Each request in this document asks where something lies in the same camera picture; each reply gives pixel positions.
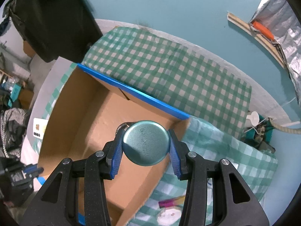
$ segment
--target silver foil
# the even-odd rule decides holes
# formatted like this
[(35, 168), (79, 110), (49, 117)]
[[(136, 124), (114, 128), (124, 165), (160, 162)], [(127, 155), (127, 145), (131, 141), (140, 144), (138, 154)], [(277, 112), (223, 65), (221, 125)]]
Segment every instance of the silver foil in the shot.
[(276, 48), (277, 43), (281, 45), (301, 107), (301, 25), (296, 15), (286, 0), (262, 0), (251, 22), (253, 20), (260, 22), (273, 33), (276, 43), (272, 44)]

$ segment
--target round metal lid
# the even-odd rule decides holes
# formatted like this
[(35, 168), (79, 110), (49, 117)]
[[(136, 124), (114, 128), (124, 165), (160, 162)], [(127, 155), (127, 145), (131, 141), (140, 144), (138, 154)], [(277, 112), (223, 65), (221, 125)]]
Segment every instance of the round metal lid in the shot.
[(140, 166), (152, 166), (162, 161), (170, 149), (167, 131), (154, 121), (138, 121), (123, 137), (123, 151), (127, 158)]

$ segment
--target blue strip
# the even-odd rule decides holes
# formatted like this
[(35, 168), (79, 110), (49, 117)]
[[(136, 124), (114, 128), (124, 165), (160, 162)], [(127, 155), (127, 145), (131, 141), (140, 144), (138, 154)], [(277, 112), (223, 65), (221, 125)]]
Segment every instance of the blue strip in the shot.
[(96, 77), (97, 79), (100, 79), (114, 87), (120, 88), (121, 90), (128, 92), (129, 94), (133, 95), (134, 97), (144, 101), (145, 103), (148, 103), (180, 120), (186, 120), (190, 117), (190, 115), (186, 114), (183, 111), (180, 111), (172, 106), (169, 106), (168, 104), (163, 103), (160, 100), (157, 100), (143, 92), (140, 92), (139, 90), (132, 88), (130, 86), (127, 86), (123, 83), (118, 82), (115, 79), (112, 79), (102, 73), (96, 72), (95, 70), (92, 70), (82, 64), (77, 64), (77, 67), (82, 69), (84, 72)]
[[(42, 176), (37, 177), (37, 180), (40, 182), (41, 185), (43, 185), (44, 182), (46, 181), (45, 178), (43, 178)], [(80, 213), (78, 214), (78, 222), (81, 225), (86, 225), (85, 217), (83, 215), (81, 215)]]

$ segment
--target checkered fabric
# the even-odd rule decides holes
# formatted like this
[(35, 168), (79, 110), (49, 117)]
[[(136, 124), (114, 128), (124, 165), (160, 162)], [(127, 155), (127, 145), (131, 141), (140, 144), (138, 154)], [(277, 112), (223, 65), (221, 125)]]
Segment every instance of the checkered fabric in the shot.
[[(260, 152), (200, 118), (191, 117), (190, 126), (182, 141), (191, 151), (205, 159), (219, 161), (227, 158), (232, 163), (237, 163), (238, 172), (258, 200), (261, 200), (267, 191), (278, 166), (277, 159), (271, 153)], [(177, 179), (170, 164), (150, 198), (139, 209), (128, 226), (157, 226), (157, 215), (161, 211), (158, 202), (185, 194), (186, 187), (187, 182)], [(206, 225), (212, 222), (213, 196), (210, 186), (207, 189), (207, 196)], [(178, 226), (178, 224), (179, 220), (172, 226)]]
[[(49, 102), (47, 103), (47, 105), (45, 107), (45, 111), (44, 111), (43, 115), (40, 117), (41, 119), (49, 120), (49, 117), (51, 115), (53, 107), (55, 106), (58, 96), (60, 95), (64, 85), (66, 84), (69, 76), (71, 75), (71, 73), (73, 72), (75, 67), (76, 67), (76, 63), (72, 63), (70, 65), (69, 69), (62, 76), (60, 83), (58, 84), (58, 86), (53, 91), (52, 95), (50, 96)], [(38, 154), (40, 153), (41, 146), (42, 146), (42, 141), (38, 138), (35, 138), (35, 141), (31, 144), (31, 147), (33, 148), (33, 150), (35, 152), (37, 152)]]
[(83, 63), (239, 138), (251, 86), (179, 43), (146, 29), (117, 27)]

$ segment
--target triangular cutout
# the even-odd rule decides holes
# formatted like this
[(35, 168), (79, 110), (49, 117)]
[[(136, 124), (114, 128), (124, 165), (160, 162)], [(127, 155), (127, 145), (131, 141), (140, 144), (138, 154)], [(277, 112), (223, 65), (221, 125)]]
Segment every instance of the triangular cutout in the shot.
[(238, 181), (237, 177), (233, 173), (230, 173), (229, 178), (231, 183), (233, 202), (235, 204), (239, 204), (242, 202), (250, 201), (250, 196), (243, 188), (242, 184)]
[(56, 203), (58, 201), (58, 193), (60, 191), (62, 173), (58, 173), (49, 187), (46, 189), (44, 195), (42, 196), (42, 201), (47, 201), (50, 203)]

